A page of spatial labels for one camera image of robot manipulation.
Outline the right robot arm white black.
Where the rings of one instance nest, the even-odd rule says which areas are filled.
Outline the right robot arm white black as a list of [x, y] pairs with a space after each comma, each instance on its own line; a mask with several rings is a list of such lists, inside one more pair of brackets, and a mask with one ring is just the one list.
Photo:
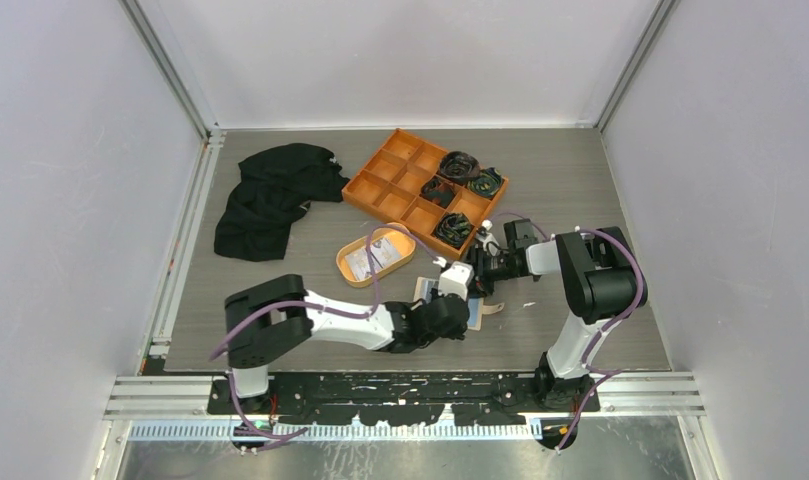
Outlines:
[[591, 389], [591, 362], [601, 343], [647, 301], [645, 277], [618, 227], [545, 237], [530, 219], [517, 217], [503, 229], [499, 243], [484, 222], [464, 254], [474, 268], [469, 290], [486, 297], [499, 281], [561, 276], [569, 314], [539, 361], [533, 387], [538, 403], [557, 411], [574, 393]]

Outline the beige card holder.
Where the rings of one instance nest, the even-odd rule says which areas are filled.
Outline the beige card holder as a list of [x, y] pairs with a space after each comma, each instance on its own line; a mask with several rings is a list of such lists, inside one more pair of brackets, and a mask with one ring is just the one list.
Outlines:
[[[437, 290], [438, 280], [427, 277], [418, 277], [416, 280], [414, 299], [424, 300], [425, 302], [432, 300], [435, 297]], [[482, 320], [485, 316], [500, 313], [504, 309], [504, 303], [485, 304], [483, 298], [469, 298], [468, 309], [469, 318], [467, 327], [469, 330], [479, 331], [482, 326]]]

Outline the orange oval tray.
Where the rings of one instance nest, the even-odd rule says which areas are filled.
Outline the orange oval tray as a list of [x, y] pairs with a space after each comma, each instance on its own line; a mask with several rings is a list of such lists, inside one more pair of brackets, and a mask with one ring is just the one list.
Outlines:
[[388, 223], [342, 247], [335, 264], [349, 285], [364, 288], [408, 263], [416, 247], [403, 225]]

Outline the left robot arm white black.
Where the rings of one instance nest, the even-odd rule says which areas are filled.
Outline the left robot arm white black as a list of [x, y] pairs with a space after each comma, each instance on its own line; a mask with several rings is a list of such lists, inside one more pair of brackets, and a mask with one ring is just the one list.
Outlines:
[[232, 398], [249, 413], [270, 403], [269, 365], [304, 342], [404, 354], [439, 339], [464, 339], [470, 317], [465, 295], [437, 293], [414, 302], [359, 305], [306, 289], [298, 274], [227, 297], [224, 312], [227, 333], [211, 357], [227, 356]]

